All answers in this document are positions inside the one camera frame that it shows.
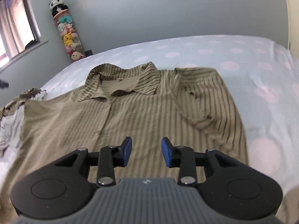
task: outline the bed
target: bed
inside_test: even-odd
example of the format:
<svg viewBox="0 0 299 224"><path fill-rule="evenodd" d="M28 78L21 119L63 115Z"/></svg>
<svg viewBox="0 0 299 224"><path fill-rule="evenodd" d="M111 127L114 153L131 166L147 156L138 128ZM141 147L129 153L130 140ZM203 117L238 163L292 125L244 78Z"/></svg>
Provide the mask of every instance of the bed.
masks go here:
<svg viewBox="0 0 299 224"><path fill-rule="evenodd" d="M205 35L128 45L74 62L42 90L52 99L85 83L96 65L131 68L152 61L158 69L213 67L241 114L250 166L274 178L287 193L299 185L299 64L274 41L239 35ZM0 160L0 186L18 149Z"/></svg>

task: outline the black circular pad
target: black circular pad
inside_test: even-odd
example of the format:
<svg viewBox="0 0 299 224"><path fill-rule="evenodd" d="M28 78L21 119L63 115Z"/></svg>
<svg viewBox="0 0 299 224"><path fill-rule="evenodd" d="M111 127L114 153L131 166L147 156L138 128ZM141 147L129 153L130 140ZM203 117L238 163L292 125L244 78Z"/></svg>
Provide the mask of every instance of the black circular pad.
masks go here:
<svg viewBox="0 0 299 224"><path fill-rule="evenodd" d="M200 185L200 193L212 209L239 220L274 214L283 197L278 183L247 166L221 168Z"/></svg>
<svg viewBox="0 0 299 224"><path fill-rule="evenodd" d="M227 191L238 199L250 200L258 197L262 192L262 188L255 181L237 179L227 185Z"/></svg>
<svg viewBox="0 0 299 224"><path fill-rule="evenodd" d="M72 167L46 166L17 182L10 194L18 214L54 220L82 209L95 188Z"/></svg>
<svg viewBox="0 0 299 224"><path fill-rule="evenodd" d="M50 200L59 197L64 194L66 185L56 179L44 179L35 183L31 192L35 197L43 200Z"/></svg>

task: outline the curtain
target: curtain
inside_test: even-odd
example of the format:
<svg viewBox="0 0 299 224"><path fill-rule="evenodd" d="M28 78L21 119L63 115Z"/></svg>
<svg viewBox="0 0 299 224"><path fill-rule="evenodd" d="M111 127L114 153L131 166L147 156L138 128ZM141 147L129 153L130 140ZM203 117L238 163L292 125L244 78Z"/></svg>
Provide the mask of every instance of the curtain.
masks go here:
<svg viewBox="0 0 299 224"><path fill-rule="evenodd" d="M0 34L6 55L10 59L25 49L13 11L19 1L21 0L0 0Z"/></svg>

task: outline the striped shirt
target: striped shirt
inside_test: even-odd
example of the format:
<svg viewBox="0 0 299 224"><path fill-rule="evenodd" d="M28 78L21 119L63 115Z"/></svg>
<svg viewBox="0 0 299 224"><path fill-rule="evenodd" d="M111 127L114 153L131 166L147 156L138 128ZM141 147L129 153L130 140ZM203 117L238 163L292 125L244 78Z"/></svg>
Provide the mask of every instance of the striped shirt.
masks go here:
<svg viewBox="0 0 299 224"><path fill-rule="evenodd" d="M99 151L120 145L126 136L132 137L132 153L127 167L115 169L117 179L177 178L179 169L164 163L163 137L173 145L196 152L215 148L248 163L240 115L215 69L103 64L89 73L84 86L49 101L25 103L23 147L1 193L0 222L16 217L8 203L12 183L77 148ZM203 168L197 169L203 182ZM96 181L96 168L89 181Z"/></svg>

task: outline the white cloth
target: white cloth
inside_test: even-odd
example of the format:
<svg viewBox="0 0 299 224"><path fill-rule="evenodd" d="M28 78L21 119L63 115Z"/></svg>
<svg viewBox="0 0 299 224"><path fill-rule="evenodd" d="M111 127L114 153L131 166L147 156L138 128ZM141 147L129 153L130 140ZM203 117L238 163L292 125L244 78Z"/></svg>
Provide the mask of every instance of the white cloth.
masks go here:
<svg viewBox="0 0 299 224"><path fill-rule="evenodd" d="M41 91L31 100L46 100L47 92ZM20 106L13 115L3 117L0 121L0 191L9 169L22 146L20 131L24 122L24 105Z"/></svg>

